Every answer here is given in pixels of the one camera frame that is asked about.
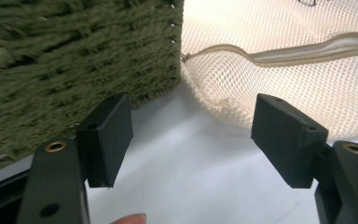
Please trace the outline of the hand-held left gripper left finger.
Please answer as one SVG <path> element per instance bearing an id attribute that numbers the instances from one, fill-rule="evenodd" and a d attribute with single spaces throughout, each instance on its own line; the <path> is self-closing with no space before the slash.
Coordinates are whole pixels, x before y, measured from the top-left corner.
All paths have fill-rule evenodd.
<path id="1" fill-rule="evenodd" d="M 91 188 L 112 188 L 133 138 L 127 93 L 105 98 L 80 123 L 76 141 Z"/>

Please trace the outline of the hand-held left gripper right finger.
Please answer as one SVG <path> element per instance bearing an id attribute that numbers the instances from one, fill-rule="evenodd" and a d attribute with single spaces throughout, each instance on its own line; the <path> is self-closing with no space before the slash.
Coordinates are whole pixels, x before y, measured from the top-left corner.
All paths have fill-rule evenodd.
<path id="1" fill-rule="evenodd" d="M 308 189 L 313 156 L 326 142 L 327 129 L 281 98 L 258 93 L 251 138 L 293 189 Z"/>

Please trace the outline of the white mesh laundry bag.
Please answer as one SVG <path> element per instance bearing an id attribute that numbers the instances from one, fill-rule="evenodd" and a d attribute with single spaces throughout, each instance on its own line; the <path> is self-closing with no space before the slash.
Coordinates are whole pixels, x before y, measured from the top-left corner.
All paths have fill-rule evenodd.
<path id="1" fill-rule="evenodd" d="M 223 122 L 282 98 L 332 139 L 358 136 L 358 0 L 185 0 L 182 77 Z"/>

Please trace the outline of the green knitted garment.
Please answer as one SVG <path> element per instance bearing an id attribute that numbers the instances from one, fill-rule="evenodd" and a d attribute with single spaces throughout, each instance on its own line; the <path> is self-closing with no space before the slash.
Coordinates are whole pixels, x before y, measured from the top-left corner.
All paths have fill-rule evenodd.
<path id="1" fill-rule="evenodd" d="M 0 169 L 71 136 L 105 97 L 180 82 L 185 0 L 0 0 Z"/>

